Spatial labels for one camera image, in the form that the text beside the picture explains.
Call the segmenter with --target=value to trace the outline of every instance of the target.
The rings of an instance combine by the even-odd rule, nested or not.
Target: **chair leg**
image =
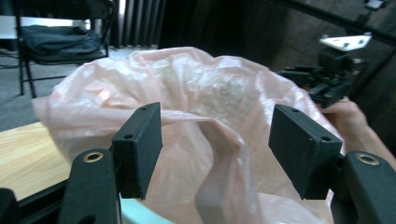
[[[32,93],[32,98],[36,98],[35,84],[33,83],[32,72],[30,71],[30,64],[27,60],[25,61],[25,67],[26,67],[27,79],[29,81],[29,86],[30,86],[30,93]]]
[[[24,95],[24,89],[23,89],[23,64],[22,64],[21,54],[18,55],[18,63],[19,63],[19,66],[20,66],[20,88],[21,88],[21,95]]]

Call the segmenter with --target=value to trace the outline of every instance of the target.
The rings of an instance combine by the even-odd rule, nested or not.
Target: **gray floor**
[[[110,58],[122,58],[137,49],[111,49]],[[16,65],[18,65],[17,52],[0,49],[0,132],[38,121],[32,109],[27,83],[24,84],[25,94],[20,95],[19,69]],[[77,67],[74,64],[54,66],[33,64],[31,69],[35,77],[66,76]],[[52,88],[61,81],[61,78],[37,81],[35,83],[37,97],[50,95]]]

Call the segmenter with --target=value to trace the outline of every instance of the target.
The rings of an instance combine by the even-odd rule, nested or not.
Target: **plastic bag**
[[[332,222],[326,202],[301,201],[268,137],[275,104],[337,132],[305,91],[257,63],[194,48],[137,51],[82,65],[33,105],[71,161],[108,148],[134,109],[154,102],[163,150],[147,207],[176,223]]]

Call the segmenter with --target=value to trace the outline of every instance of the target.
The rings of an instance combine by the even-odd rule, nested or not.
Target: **folding chair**
[[[43,65],[80,64],[108,57],[107,33],[116,15],[113,1],[15,0],[14,10],[20,54],[21,95],[24,95],[24,82],[29,83],[32,98],[36,98],[35,81],[61,78],[34,78],[30,62]],[[22,16],[26,12],[29,12],[29,17],[51,18],[54,21],[90,21],[92,27],[86,29],[85,22],[80,22],[78,26],[23,26]],[[23,64],[27,78],[23,74]]]

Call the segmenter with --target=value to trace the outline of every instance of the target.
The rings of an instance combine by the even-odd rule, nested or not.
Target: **wooden surface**
[[[17,200],[69,176],[71,166],[41,123],[1,132],[0,146],[0,188],[13,189]]]

